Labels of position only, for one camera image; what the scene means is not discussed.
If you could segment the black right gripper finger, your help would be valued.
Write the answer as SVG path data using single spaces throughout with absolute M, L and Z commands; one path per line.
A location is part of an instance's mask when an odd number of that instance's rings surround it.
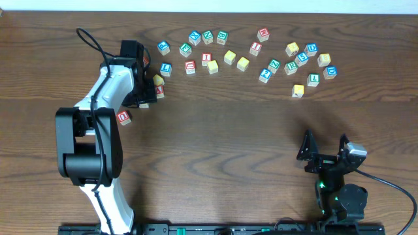
M 310 161 L 316 158 L 318 147 L 311 130 L 306 130 L 304 140 L 297 154 L 298 161 Z
M 343 134 L 340 137 L 340 141 L 339 141 L 339 153 L 344 153 L 347 151 L 347 144 L 349 143 L 349 139 L 346 136 L 346 134 Z

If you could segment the green R block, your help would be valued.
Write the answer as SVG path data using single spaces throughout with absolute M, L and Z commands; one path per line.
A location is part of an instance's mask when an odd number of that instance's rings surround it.
M 298 65 L 294 61 L 288 62 L 284 66 L 284 71 L 286 75 L 291 75 L 291 74 L 296 73 L 297 69 L 298 69 Z

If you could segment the yellow O block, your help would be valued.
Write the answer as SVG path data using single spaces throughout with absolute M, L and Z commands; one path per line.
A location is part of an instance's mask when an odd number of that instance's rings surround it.
M 224 62 L 228 65 L 232 65 L 235 59 L 236 59 L 236 54 L 231 50 L 228 50 L 224 55 Z

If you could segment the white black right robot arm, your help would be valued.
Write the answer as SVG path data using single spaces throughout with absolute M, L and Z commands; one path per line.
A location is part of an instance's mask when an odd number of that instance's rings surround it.
M 364 218 L 367 190 L 346 184 L 344 176 L 358 169 L 367 154 L 362 145 L 349 141 L 344 134 L 340 137 L 336 155 L 322 154 L 312 132 L 305 132 L 297 160 L 307 162 L 304 167 L 307 173 L 319 176 L 315 192 L 327 223 L 355 223 Z

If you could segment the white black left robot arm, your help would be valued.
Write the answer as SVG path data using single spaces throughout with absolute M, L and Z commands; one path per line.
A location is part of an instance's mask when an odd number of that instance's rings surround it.
M 62 225 L 59 234 L 142 234 L 119 179 L 123 150 L 117 121 L 126 96 L 145 91 L 155 102 L 153 80 L 145 79 L 141 60 L 115 58 L 103 63 L 90 92 L 74 107 L 56 112 L 57 165 L 90 199 L 98 225 Z

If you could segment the red A block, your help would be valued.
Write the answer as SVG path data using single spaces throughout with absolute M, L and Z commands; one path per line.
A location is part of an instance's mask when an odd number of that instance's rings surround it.
M 155 87 L 156 97 L 158 99 L 162 99 L 165 97 L 164 87 L 163 86 L 156 86 Z

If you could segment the yellow G block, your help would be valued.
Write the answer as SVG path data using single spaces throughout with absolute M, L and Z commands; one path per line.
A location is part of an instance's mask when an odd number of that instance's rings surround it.
M 153 82 L 154 82 L 154 86 L 163 86 L 163 85 L 165 85 L 164 79 L 160 75 L 158 75 L 158 74 L 156 74 L 153 77 Z

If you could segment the red E block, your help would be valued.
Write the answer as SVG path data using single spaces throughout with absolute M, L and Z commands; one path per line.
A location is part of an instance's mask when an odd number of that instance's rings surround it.
M 150 62 L 149 62 L 148 58 L 147 57 L 143 57 L 143 64 L 144 64 L 144 66 L 145 67 L 148 66 L 149 63 Z

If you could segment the blue L block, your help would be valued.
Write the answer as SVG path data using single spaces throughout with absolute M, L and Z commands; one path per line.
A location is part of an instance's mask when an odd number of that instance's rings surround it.
M 160 73 L 163 76 L 170 76 L 172 72 L 172 65 L 170 63 L 162 63 Z

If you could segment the red O block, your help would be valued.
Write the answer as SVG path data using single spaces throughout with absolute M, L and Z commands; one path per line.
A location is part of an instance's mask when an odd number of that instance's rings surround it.
M 131 122 L 131 116 L 126 110 L 117 113 L 116 117 L 121 125 L 127 125 Z

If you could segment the blue P block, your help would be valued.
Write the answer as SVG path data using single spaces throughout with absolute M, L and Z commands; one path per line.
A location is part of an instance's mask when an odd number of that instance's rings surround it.
M 167 55 L 170 52 L 170 46 L 167 41 L 162 40 L 157 44 L 157 48 L 161 55 Z

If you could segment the red U block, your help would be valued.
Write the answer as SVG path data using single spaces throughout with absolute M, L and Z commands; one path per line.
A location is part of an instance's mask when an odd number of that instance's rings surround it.
M 185 72 L 186 74 L 195 74 L 196 73 L 196 64 L 194 61 L 185 62 Z

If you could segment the yellow W block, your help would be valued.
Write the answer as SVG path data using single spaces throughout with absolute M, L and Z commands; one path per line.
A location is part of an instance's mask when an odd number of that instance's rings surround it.
M 292 97 L 301 98 L 304 95 L 304 86 L 295 84 L 292 88 Z

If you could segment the green F block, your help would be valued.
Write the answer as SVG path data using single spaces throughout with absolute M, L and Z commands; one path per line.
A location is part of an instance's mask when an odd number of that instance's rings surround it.
M 179 51 L 180 54 L 184 57 L 189 57 L 190 54 L 192 53 L 192 47 L 190 44 L 188 43 L 183 43 L 180 47 L 179 47 Z

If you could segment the green L block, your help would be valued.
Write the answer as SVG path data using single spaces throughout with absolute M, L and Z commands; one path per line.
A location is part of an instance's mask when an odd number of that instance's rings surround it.
M 320 75 L 316 73 L 311 73 L 307 77 L 307 86 L 308 87 L 317 87 L 320 83 Z

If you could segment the blue D block lower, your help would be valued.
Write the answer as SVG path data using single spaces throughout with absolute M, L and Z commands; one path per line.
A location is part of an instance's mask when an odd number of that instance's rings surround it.
M 338 71 L 337 71 L 337 68 L 335 66 L 325 67 L 325 69 L 323 71 L 323 76 L 324 76 L 324 79 L 326 79 L 326 80 L 333 79 L 337 75 L 338 75 Z

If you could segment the blue d block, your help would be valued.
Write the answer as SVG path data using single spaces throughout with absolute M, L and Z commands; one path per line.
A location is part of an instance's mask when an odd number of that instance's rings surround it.
M 306 45 L 305 49 L 304 49 L 304 53 L 308 56 L 308 57 L 313 57 L 318 51 L 317 48 L 317 44 L 316 43 L 309 43 Z
M 325 69 L 323 71 L 323 76 L 324 76 L 324 79 L 326 79 L 326 80 L 333 79 L 337 75 L 338 75 L 338 71 L 337 71 L 337 68 L 335 66 L 325 67 Z

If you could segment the red i block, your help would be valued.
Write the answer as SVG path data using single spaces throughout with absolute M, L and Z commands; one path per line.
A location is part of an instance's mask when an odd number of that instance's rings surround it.
M 201 61 L 202 66 L 206 67 L 208 62 L 211 62 L 212 60 L 212 54 L 211 53 L 202 53 Z
M 252 54 L 254 56 L 258 56 L 259 52 L 261 51 L 261 48 L 262 48 L 262 45 L 260 43 L 253 42 L 250 49 L 249 49 L 249 52 L 250 52 L 250 54 Z

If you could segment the yellow S block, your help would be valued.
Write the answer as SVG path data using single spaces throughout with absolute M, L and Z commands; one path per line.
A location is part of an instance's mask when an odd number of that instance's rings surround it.
M 209 74 L 217 73 L 219 70 L 218 64 L 216 60 L 212 60 L 207 62 L 206 64 Z

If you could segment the blue X block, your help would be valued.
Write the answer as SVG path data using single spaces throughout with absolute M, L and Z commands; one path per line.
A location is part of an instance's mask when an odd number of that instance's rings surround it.
M 192 43 L 192 45 L 196 46 L 201 41 L 201 34 L 198 31 L 192 31 L 189 34 L 188 39 L 189 39 L 189 42 Z

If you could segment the yellow 8 block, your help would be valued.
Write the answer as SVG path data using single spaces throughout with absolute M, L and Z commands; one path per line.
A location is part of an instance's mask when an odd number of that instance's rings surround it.
M 320 54 L 317 58 L 317 63 L 319 67 L 326 67 L 330 64 L 330 62 L 330 54 Z

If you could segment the green N block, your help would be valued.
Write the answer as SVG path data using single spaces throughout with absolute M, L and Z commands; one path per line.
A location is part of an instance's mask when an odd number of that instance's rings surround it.
M 213 43 L 214 36 L 210 30 L 205 31 L 202 33 L 202 40 L 205 44 L 211 44 Z

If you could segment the blue 2 block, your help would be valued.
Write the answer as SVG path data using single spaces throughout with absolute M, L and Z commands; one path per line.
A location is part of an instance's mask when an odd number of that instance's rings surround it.
M 266 84 L 270 80 L 271 76 L 272 76 L 272 72 L 264 68 L 259 75 L 259 81 Z

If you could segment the blue 5 block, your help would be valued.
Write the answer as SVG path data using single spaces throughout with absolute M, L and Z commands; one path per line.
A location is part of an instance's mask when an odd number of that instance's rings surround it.
M 308 60 L 309 60 L 309 57 L 307 56 L 307 54 L 305 52 L 301 52 L 297 54 L 295 58 L 295 63 L 297 64 L 298 67 L 301 67 L 307 64 Z

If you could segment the green Z block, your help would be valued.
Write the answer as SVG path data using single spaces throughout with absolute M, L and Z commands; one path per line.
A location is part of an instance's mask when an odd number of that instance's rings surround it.
M 281 65 L 280 61 L 278 61 L 277 59 L 271 59 L 270 63 L 268 64 L 268 70 L 271 73 L 276 74 L 280 65 Z

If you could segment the green B block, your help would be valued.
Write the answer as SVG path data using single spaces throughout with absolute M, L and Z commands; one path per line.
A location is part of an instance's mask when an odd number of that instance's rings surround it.
M 217 34 L 216 42 L 221 45 L 225 45 L 228 39 L 228 32 L 226 31 L 219 31 Z

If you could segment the blue D block upper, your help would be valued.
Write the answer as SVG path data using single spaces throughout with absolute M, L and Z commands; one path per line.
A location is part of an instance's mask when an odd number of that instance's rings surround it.
M 304 53 L 308 56 L 308 57 L 313 57 L 318 51 L 317 48 L 317 44 L 316 43 L 309 43 L 306 45 L 305 49 L 304 49 Z

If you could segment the red I block right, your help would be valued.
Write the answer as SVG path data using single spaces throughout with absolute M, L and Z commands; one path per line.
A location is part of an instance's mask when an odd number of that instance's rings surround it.
M 260 43 L 253 42 L 250 49 L 249 49 L 249 52 L 250 52 L 250 54 L 252 54 L 254 56 L 258 56 L 259 52 L 261 51 L 261 48 L 262 48 L 262 45 Z

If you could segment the red H block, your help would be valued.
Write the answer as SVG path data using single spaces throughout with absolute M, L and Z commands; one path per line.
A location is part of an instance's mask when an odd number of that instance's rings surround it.
M 268 40 L 269 36 L 270 36 L 270 32 L 266 27 L 264 27 L 262 29 L 259 29 L 257 31 L 257 38 L 258 38 L 259 42 L 264 42 L 264 41 Z

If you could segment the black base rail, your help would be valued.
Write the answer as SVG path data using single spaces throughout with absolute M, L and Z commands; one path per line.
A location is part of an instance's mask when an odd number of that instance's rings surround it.
M 314 225 L 296 225 L 294 223 L 281 223 L 270 225 L 168 225 L 144 224 L 135 225 L 131 234 L 136 235 L 251 235 L 251 234 L 360 234 L 385 235 L 381 225 L 329 225 L 325 230 Z

